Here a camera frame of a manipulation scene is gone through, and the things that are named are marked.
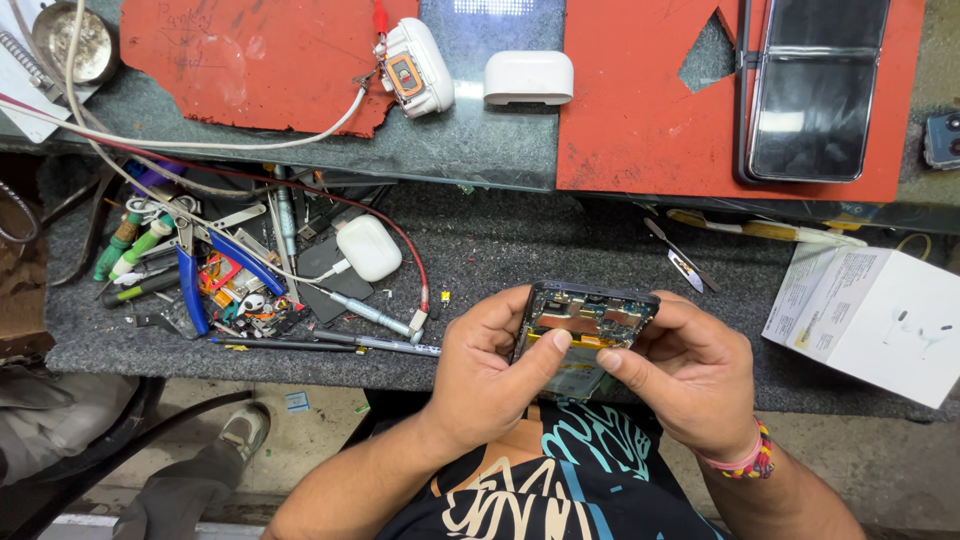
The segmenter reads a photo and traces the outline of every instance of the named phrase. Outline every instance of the blue pliers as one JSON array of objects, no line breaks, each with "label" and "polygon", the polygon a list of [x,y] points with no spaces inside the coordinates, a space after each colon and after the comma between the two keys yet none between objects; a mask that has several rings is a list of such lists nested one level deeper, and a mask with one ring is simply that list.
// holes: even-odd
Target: blue pliers
[{"label": "blue pliers", "polygon": [[190,320],[193,321],[193,326],[197,329],[199,335],[206,334],[210,330],[210,326],[206,322],[206,312],[200,303],[197,258],[193,255],[193,242],[196,236],[207,240],[213,246],[213,249],[250,270],[277,296],[286,294],[287,289],[284,288],[273,272],[221,234],[208,231],[203,227],[196,227],[192,221],[183,216],[178,216],[174,223],[177,225],[177,262],[180,266],[180,290],[183,293],[187,313],[190,314]]}]

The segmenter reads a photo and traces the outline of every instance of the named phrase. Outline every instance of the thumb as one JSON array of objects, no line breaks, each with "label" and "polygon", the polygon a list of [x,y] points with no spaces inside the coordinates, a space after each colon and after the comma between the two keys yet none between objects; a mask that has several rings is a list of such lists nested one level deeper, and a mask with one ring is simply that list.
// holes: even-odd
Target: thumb
[{"label": "thumb", "polygon": [[560,360],[564,358],[572,341],[573,336],[566,330],[557,329],[545,333],[507,370],[514,390],[536,395],[557,373]]},{"label": "thumb", "polygon": [[603,349],[597,353],[597,362],[655,411],[663,410],[671,397],[680,395],[680,383],[676,379],[629,349]]}]

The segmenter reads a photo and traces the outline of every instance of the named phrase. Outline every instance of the sneaker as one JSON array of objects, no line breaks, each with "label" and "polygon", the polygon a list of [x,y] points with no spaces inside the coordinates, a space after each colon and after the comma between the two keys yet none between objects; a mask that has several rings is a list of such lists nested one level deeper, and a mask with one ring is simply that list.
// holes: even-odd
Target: sneaker
[{"label": "sneaker", "polygon": [[270,416],[253,405],[244,405],[233,413],[219,438],[237,449],[246,463],[270,431]]}]

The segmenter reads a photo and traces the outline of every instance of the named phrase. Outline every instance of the white product box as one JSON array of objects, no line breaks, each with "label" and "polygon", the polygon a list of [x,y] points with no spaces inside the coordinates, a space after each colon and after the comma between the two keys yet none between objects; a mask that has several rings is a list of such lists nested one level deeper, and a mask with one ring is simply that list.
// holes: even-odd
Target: white product box
[{"label": "white product box", "polygon": [[894,250],[799,244],[763,337],[939,407],[960,378],[960,277]]}]

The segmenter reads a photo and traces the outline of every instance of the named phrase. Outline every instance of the phone motherboard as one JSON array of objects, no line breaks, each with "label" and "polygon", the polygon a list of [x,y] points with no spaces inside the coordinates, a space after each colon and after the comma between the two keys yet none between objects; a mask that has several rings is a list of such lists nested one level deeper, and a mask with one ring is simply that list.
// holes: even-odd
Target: phone motherboard
[{"label": "phone motherboard", "polygon": [[596,361],[607,347],[630,348],[657,314],[658,304],[556,288],[535,288],[520,329],[514,360],[548,331],[564,329],[573,343],[543,397],[584,402],[607,373]]}]

